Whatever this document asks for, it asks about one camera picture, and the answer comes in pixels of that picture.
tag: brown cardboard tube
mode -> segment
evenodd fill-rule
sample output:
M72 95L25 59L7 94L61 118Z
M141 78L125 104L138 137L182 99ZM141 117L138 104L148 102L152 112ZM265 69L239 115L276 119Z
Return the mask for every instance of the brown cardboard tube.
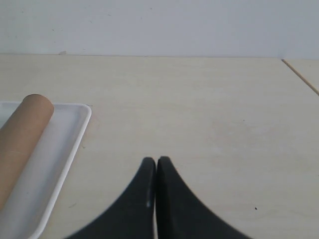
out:
M0 210L4 207L54 111L44 96L25 97L0 129Z

